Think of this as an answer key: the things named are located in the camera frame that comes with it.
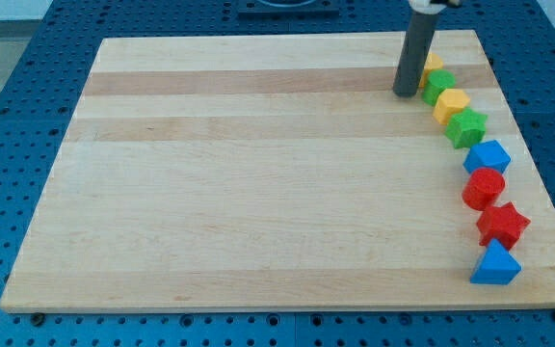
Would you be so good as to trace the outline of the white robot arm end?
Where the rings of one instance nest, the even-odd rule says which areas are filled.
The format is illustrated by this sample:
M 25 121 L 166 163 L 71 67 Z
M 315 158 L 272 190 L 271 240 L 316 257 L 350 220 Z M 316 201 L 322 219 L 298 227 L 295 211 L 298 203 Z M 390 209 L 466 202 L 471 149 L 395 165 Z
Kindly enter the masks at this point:
M 436 15 L 447 8 L 459 8 L 463 0 L 409 0 L 408 3 L 417 13 Z

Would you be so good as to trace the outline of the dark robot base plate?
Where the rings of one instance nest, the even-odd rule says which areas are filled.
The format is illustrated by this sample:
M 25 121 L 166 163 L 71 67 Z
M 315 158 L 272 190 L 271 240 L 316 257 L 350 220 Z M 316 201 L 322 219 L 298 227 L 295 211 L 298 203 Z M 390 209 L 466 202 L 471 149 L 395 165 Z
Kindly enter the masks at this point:
M 339 0 L 237 0 L 239 17 L 273 17 L 282 15 L 337 15 Z

